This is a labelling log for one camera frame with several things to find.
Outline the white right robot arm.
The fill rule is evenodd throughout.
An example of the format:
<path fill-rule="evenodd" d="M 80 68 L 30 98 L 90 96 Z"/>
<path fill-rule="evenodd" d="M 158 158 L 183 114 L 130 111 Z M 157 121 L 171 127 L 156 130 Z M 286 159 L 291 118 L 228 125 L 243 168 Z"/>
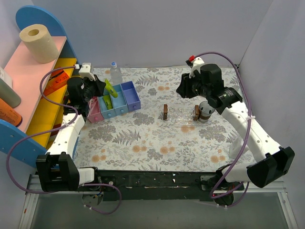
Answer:
<path fill-rule="evenodd" d="M 241 95 L 232 87 L 226 87 L 222 71 L 216 64 L 203 64 L 191 73 L 182 74 L 177 93 L 182 98 L 202 96 L 219 115 L 226 119 L 239 136 L 246 141 L 255 164 L 238 164 L 218 169 L 216 185 L 228 189 L 233 182 L 252 182 L 259 188 L 287 174 L 295 153 L 292 148 L 283 148 L 273 140 L 250 116 Z"/>

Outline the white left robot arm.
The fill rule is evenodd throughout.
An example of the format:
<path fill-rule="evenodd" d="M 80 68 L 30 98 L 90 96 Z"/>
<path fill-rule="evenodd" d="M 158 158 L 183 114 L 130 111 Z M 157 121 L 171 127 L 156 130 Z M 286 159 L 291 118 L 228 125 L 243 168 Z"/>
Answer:
<path fill-rule="evenodd" d="M 63 102 L 61 129 L 46 154 L 36 159 L 41 188 L 45 192 L 75 191 L 84 184 L 92 191 L 101 187 L 96 168 L 77 168 L 73 162 L 78 137 L 89 113 L 89 101 L 102 96 L 106 86 L 96 75 L 94 78 L 72 77 L 67 81 L 68 98 Z"/>

